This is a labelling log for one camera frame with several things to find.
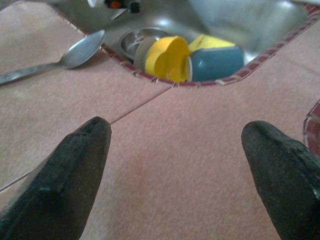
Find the yellow plastic bowl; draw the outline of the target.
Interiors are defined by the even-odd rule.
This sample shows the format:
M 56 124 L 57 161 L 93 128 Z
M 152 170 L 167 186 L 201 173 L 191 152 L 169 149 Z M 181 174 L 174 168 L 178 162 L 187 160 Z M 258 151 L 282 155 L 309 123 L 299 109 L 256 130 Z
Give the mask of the yellow plastic bowl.
M 189 46 L 181 36 L 160 38 L 149 48 L 144 71 L 159 78 L 173 82 L 185 82 L 186 59 L 190 55 Z

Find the steel sink basin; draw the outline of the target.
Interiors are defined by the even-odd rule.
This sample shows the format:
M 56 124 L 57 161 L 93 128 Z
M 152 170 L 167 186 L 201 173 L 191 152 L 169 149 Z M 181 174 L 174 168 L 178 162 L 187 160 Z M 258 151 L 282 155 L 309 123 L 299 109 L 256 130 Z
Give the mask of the steel sink basin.
M 132 75 L 171 87 L 226 86 L 244 80 L 298 35 L 320 21 L 320 3 L 306 0 L 124 0 L 138 3 L 139 12 L 107 6 L 90 7 L 87 0 L 65 0 L 51 8 L 81 34 L 106 31 L 102 51 Z M 234 74 L 203 82 L 177 83 L 145 73 L 121 49 L 131 31 L 160 29 L 191 42 L 201 34 L 233 42 L 244 50 L 245 66 Z

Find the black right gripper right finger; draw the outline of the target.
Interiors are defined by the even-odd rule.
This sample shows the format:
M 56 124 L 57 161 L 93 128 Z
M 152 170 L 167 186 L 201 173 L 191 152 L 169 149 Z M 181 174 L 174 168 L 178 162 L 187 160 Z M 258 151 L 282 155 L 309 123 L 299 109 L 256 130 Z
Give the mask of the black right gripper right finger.
M 241 133 L 255 188 L 281 240 L 320 240 L 320 158 L 274 125 Z

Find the beige small bowl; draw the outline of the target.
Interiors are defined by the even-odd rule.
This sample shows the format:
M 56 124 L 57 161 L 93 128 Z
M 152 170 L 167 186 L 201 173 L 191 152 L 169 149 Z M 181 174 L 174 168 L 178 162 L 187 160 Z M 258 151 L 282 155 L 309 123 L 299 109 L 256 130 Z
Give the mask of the beige small bowl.
M 134 58 L 133 58 L 133 65 L 136 66 L 138 69 L 142 71 L 145 70 L 145 62 L 147 58 L 147 54 L 151 48 L 151 46 L 157 41 L 158 39 L 153 36 L 146 37 L 138 46 Z

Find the bright yellow sponge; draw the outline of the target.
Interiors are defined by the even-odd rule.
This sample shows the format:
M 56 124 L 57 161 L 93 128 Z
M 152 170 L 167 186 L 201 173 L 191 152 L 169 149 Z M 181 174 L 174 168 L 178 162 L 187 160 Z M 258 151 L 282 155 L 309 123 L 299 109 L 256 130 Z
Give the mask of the bright yellow sponge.
M 200 34 L 195 40 L 193 40 L 188 45 L 188 48 L 192 53 L 200 49 L 228 48 L 234 46 L 236 46 L 236 44 L 233 42 L 207 34 Z

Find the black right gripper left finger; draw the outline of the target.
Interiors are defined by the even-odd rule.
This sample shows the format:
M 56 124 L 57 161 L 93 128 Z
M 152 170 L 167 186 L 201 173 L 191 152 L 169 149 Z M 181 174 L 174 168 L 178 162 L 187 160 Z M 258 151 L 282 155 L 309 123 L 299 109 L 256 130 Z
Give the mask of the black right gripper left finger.
M 110 123 L 99 116 L 68 134 L 0 211 L 0 240 L 80 240 L 111 135 Z

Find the round steel bowl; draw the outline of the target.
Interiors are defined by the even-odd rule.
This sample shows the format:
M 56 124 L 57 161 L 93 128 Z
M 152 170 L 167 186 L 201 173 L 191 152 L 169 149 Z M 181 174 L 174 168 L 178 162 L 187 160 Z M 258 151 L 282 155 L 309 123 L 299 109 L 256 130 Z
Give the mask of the round steel bowl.
M 120 52 L 130 60 L 134 59 L 135 53 L 141 42 L 152 37 L 155 40 L 169 36 L 169 32 L 159 27 L 140 27 L 124 33 L 119 40 Z

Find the blue ceramic mug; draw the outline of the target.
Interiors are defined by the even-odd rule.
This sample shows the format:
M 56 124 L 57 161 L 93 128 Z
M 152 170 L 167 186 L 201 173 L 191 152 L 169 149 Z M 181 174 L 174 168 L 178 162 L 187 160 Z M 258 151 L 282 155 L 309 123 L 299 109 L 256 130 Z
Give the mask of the blue ceramic mug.
M 244 66 L 244 53 L 238 46 L 201 48 L 185 61 L 188 82 L 214 81 L 229 77 Z

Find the steel spoon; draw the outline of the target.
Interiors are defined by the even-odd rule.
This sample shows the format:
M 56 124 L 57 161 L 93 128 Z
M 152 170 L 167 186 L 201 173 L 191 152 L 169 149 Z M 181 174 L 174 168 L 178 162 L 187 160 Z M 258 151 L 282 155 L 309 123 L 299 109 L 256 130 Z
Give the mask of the steel spoon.
M 55 68 L 74 69 L 87 62 L 102 46 L 106 31 L 101 29 L 88 34 L 72 45 L 57 62 L 31 66 L 0 75 L 0 86 Z

